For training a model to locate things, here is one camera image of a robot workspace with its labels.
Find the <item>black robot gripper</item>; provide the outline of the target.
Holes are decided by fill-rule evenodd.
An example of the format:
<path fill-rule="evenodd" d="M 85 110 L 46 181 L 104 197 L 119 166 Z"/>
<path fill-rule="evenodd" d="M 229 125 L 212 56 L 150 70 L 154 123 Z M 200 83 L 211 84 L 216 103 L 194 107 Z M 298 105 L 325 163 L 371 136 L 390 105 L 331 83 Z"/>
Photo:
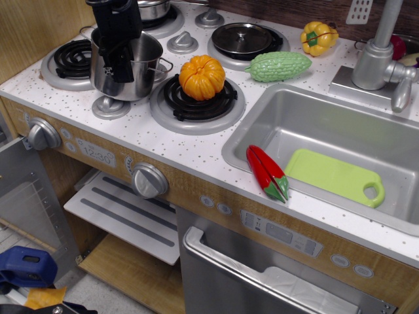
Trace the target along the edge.
<path fill-rule="evenodd" d="M 133 39 L 141 36 L 143 29 L 137 1 L 103 0 L 85 1 L 93 10 L 98 26 L 99 55 L 104 68 L 115 82 L 133 82 Z"/>

